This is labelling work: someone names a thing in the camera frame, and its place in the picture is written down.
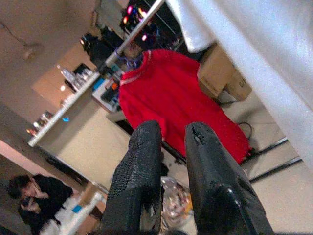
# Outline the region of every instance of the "person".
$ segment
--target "person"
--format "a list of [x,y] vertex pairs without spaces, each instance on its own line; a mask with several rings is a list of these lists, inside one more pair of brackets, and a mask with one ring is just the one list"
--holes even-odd
[[9,182],[7,192],[12,198],[21,200],[19,214],[34,235],[38,235],[50,219],[60,224],[54,215],[74,195],[73,189],[62,181],[40,174],[32,178],[28,175],[14,177]]

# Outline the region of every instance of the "cable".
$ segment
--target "cable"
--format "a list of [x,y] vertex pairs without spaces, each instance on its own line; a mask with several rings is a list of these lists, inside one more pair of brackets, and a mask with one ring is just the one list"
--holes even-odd
[[247,125],[250,128],[250,134],[248,135],[248,140],[250,140],[250,138],[252,136],[252,130],[253,130],[252,126],[249,123],[247,123],[247,122],[239,122],[239,123],[237,123],[237,125],[242,125],[242,124],[245,124],[245,125]]
[[28,43],[26,41],[24,41],[22,38],[19,38],[17,36],[15,36],[11,30],[9,29],[8,26],[6,26],[5,23],[0,21],[0,25],[3,26],[3,28],[5,29],[5,31],[7,31],[13,38],[15,38],[19,43],[21,43],[24,47],[28,46]]

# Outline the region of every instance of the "red sweater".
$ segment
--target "red sweater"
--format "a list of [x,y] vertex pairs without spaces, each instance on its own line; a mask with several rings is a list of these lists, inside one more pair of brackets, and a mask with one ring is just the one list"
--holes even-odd
[[162,137],[182,155],[185,126],[204,122],[239,163],[250,149],[248,139],[220,106],[200,91],[198,68],[197,61],[170,50],[144,52],[141,66],[123,75],[122,110],[134,129],[144,121],[158,121]]

